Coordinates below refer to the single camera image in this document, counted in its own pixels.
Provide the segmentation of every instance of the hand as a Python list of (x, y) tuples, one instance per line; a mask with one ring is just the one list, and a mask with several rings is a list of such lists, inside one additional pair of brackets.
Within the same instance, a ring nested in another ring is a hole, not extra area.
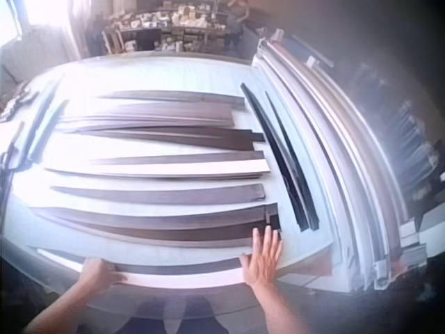
[(127, 278), (117, 273), (114, 264), (102, 259), (86, 259), (76, 285), (88, 296), (95, 296)]
[(278, 231), (272, 233), (268, 225), (264, 232), (263, 244), (257, 228), (253, 230), (252, 255), (240, 256), (244, 281), (253, 290), (273, 286), (275, 268), (283, 250), (283, 242), (278, 239)]

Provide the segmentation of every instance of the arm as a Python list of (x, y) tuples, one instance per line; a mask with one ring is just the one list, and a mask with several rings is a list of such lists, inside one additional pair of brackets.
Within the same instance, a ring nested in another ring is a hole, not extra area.
[(244, 21), (245, 19), (247, 19), (247, 18), (249, 17), (249, 15), (250, 15), (250, 6), (248, 5), (248, 7), (245, 9), (245, 14), (244, 14), (244, 16), (243, 16), (243, 17), (240, 17), (240, 18), (238, 19), (238, 22), (242, 22), (242, 21)]
[(261, 244), (258, 229), (253, 230), (252, 255), (240, 257), (244, 280), (252, 288), (266, 316), (270, 334), (305, 334), (305, 325), (287, 307), (273, 284), (275, 267), (280, 258), (283, 243), (278, 231), (267, 226)]
[(125, 277), (114, 272), (114, 266), (101, 259), (87, 259), (81, 275), (64, 295), (40, 313), (25, 328), (26, 334), (74, 333), (77, 320), (86, 304)]

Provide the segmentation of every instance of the wood veneer strip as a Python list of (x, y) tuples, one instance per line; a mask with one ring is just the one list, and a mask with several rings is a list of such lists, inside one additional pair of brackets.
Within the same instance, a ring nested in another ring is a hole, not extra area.
[(209, 189), (185, 189), (162, 191), (127, 191), (106, 189), (82, 189), (66, 186), (51, 186), (52, 190), (70, 195), (98, 198), (116, 202), (169, 205), (216, 205), (247, 203), (266, 197), (262, 184), (226, 186)]
[(95, 104), (85, 108), (84, 105), (72, 104), (64, 118), (78, 118), (90, 116), (140, 116), (140, 117), (186, 117), (232, 119), (232, 108), (228, 104), (219, 103), (183, 103), (183, 102), (155, 102), (137, 104)]
[(224, 129), (219, 127), (141, 127), (133, 129), (115, 129), (108, 133), (116, 134), (165, 134), (165, 135), (190, 135), (205, 137), (237, 137), (249, 141), (264, 142), (264, 135), (253, 132), (250, 129)]
[(254, 150), (252, 141), (237, 137), (196, 137), (196, 136), (175, 136), (166, 134), (132, 134), (132, 133), (115, 133), (108, 131), (88, 131), (81, 132), (89, 136), (139, 139), (146, 141), (161, 141), (164, 143), (176, 143), (182, 145), (202, 146), (206, 148), (222, 148), (225, 150), (252, 151)]
[(159, 155), (150, 157), (116, 157), (91, 159), (92, 165), (145, 165), (145, 164), (191, 164), (197, 162), (246, 161), (264, 159), (263, 151), (240, 151), (229, 153)]
[(244, 98), (239, 96), (177, 90), (125, 90), (103, 94), (99, 97), (134, 100), (213, 102), (244, 106)]
[(245, 239), (252, 235), (254, 228), (258, 228), (261, 231), (266, 228), (265, 219), (240, 225), (222, 226), (220, 228), (200, 228), (195, 230), (137, 230), (134, 228), (111, 228), (108, 226), (84, 224), (74, 221), (69, 222), (84, 228), (90, 228), (110, 234), (118, 234), (120, 236), (146, 240), (177, 241), (181, 244), (189, 241), (208, 242)]
[(44, 162), (44, 168), (77, 174), (127, 177), (232, 177), (270, 172), (265, 159), (162, 165), (85, 165), (50, 161)]
[[(66, 253), (61, 250), (49, 250), (43, 249), (45, 252), (65, 258), (67, 260), (83, 264), (85, 257)], [(147, 265), (135, 265), (135, 264), (121, 264), (115, 263), (116, 271), (127, 273), (140, 273), (140, 274), (154, 274), (154, 275), (190, 275), (197, 273), (212, 273), (216, 271), (225, 271), (235, 268), (240, 268), (241, 263), (239, 258), (235, 257), (228, 260), (221, 260), (215, 262), (206, 262), (200, 264), (186, 264), (177, 266), (147, 266)]]
[(136, 236), (134, 236), (134, 235), (123, 235), (120, 233), (116, 233), (117, 232), (116, 230), (109, 230), (113, 228), (105, 228), (104, 226), (74, 223), (67, 219), (60, 219), (45, 214), (38, 214), (38, 216), (46, 221), (51, 221), (52, 223), (64, 225), (68, 228), (73, 228), (75, 230), (79, 230), (85, 233), (94, 234), (100, 237), (108, 239), (116, 239), (129, 243), (164, 246), (164, 247), (184, 247), (184, 248), (228, 248), (228, 247), (251, 246), (252, 244), (252, 238), (250, 237), (245, 239), (228, 239), (228, 240), (212, 240), (212, 241), (194, 241), (194, 240), (177, 241), (177, 240), (162, 240), (162, 239), (144, 239), (139, 237), (137, 234)]
[[(70, 268), (78, 273), (82, 272), (83, 265), (61, 256), (51, 254), (45, 250), (37, 249), (42, 256), (56, 263)], [(199, 273), (189, 275), (143, 275), (138, 273), (122, 273), (127, 278), (123, 284), (157, 289), (204, 289), (235, 285), (243, 282), (241, 268), (217, 271), (214, 273)]]
[[(122, 216), (101, 214), (64, 207), (32, 207), (39, 215), (50, 215), (74, 222), (103, 225), (115, 228), (134, 228), (148, 230), (194, 230), (200, 228), (217, 228), (253, 221), (260, 221), (266, 215), (277, 216), (277, 203), (257, 205), (245, 209), (212, 212), (209, 214), (189, 214), (183, 216)], [(280, 222), (271, 220), (274, 229), (280, 229)]]
[(132, 118), (107, 118), (104, 120), (77, 120), (69, 122), (59, 122), (56, 130), (60, 132), (112, 130), (112, 129), (132, 129), (140, 127), (233, 127), (232, 120), (178, 120), (167, 119), (147, 120)]

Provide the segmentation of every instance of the bright window light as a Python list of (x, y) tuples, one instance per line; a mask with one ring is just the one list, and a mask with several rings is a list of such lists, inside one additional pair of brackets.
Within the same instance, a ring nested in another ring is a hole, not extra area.
[(0, 0), (0, 47), (17, 37), (13, 15), (6, 0)]
[(25, 0), (29, 24), (62, 26), (66, 24), (66, 0)]

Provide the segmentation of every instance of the tapered wooden board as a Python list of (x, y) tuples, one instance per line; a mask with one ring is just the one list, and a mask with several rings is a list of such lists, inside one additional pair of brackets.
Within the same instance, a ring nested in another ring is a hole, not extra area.
[(165, 191), (82, 189), (66, 186), (51, 186), (51, 189), (75, 196), (140, 204), (217, 205), (255, 202), (266, 197), (262, 184)]
[[(32, 207), (39, 215), (54, 216), (74, 222), (96, 224), (115, 228), (134, 228), (148, 230), (194, 230), (218, 228), (260, 221), (267, 216), (277, 216), (277, 203), (257, 205), (245, 209), (212, 212), (208, 214), (189, 214), (185, 216), (122, 216), (87, 212), (64, 207)], [(274, 229), (280, 229), (278, 221), (272, 220)]]

